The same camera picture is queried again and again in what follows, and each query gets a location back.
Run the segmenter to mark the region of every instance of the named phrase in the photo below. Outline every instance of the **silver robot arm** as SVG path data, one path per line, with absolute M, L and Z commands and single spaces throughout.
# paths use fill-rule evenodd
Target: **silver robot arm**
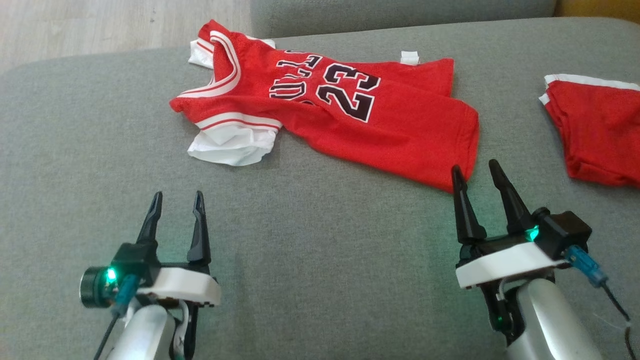
M 80 281 L 85 307 L 109 307 L 113 320 L 94 360 L 190 360 L 195 351 L 198 310 L 218 306 L 221 288 L 211 277 L 211 249 L 201 192 L 196 195 L 196 222 L 185 263 L 160 263 L 156 226 L 162 193 L 154 196 L 136 243 L 123 243 L 109 266 L 87 269 Z M 174 318 L 169 309 L 182 316 Z M 125 329 L 115 346 L 102 354 L 118 319 Z
M 555 285 L 555 269 L 571 266 L 603 287 L 628 323 L 628 315 L 611 295 L 606 275 L 588 256 L 591 228 L 571 211 L 553 215 L 547 208 L 529 213 L 496 160 L 489 162 L 507 218 L 507 235 L 487 238 L 467 196 L 458 166 L 452 169 L 461 288 L 478 287 L 484 295 L 493 330 L 506 339 L 511 360 L 597 360 L 602 355 Z

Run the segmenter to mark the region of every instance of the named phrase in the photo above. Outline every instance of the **gray upholstery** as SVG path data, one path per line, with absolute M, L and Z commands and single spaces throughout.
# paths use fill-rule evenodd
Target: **gray upholstery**
M 252 0 L 253 35 L 295 37 L 450 22 L 550 17 L 556 0 Z
M 277 45 L 343 61 L 397 60 L 403 49 L 455 58 L 453 95 L 480 114 L 469 182 L 479 220 L 505 231 L 487 167 L 497 158 L 530 209 L 571 209 L 593 227 L 589 248 L 637 318 L 640 192 L 569 179 L 537 97 L 550 73 L 640 81 L 638 41 L 640 27 L 619 20 L 531 19 Z M 500 358 L 480 291 L 458 288 L 451 195 L 324 156 L 286 131 L 255 165 L 190 158 L 197 129 L 167 102 L 209 71 L 187 58 L 187 47 L 73 57 L 0 78 L 3 359 L 93 355 L 109 314 L 80 305 L 80 276 L 133 241 L 158 190 L 163 261 L 185 258 L 192 201 L 205 195 L 224 293 L 201 312 L 197 359 Z M 623 325 L 602 291 L 574 270 L 557 277 L 605 358 L 622 359 L 622 331 L 595 316 Z

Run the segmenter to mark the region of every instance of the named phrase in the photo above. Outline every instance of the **wooden floor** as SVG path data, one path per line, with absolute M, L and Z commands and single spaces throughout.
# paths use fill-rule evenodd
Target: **wooden floor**
M 37 60 L 187 45 L 215 19 L 250 33 L 248 0 L 0 0 L 0 73 Z

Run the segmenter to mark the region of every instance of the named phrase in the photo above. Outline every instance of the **jersey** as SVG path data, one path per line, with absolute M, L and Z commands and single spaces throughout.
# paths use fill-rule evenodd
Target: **jersey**
M 640 188 L 640 85 L 573 74 L 545 82 L 540 101 L 560 133 L 569 176 Z
M 259 39 L 272 48 L 275 42 L 269 39 Z M 207 40 L 196 39 L 189 43 L 191 54 L 189 63 L 213 69 L 213 47 Z M 402 64 L 417 65 L 418 52 L 402 51 Z M 370 67 L 370 63 L 347 63 L 349 66 L 361 69 Z M 435 76 L 425 81 L 412 75 L 412 67 L 398 67 L 397 63 L 386 62 L 376 64 L 376 68 L 398 74 L 398 79 L 405 81 L 420 79 L 420 86 L 429 84 L 429 90 L 449 96 L 453 81 L 453 60 L 442 59 L 430 64 L 423 64 L 420 70 L 433 69 Z M 271 152 L 281 124 L 275 127 L 259 127 L 247 122 L 228 121 L 199 132 L 193 140 L 187 153 L 197 159 L 212 163 L 222 163 L 232 166 L 245 166 L 259 162 L 265 154 Z
M 344 63 L 276 50 L 213 20 L 198 37 L 213 52 L 213 77 L 170 105 L 200 129 L 284 125 L 319 152 L 448 192 L 452 166 L 470 177 L 477 112 L 448 97 L 451 59 L 416 67 Z

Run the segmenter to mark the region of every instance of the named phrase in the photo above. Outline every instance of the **yellow wall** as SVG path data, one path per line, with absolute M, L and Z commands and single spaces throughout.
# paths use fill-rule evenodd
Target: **yellow wall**
M 558 0 L 556 16 L 604 16 L 640 24 L 640 0 Z

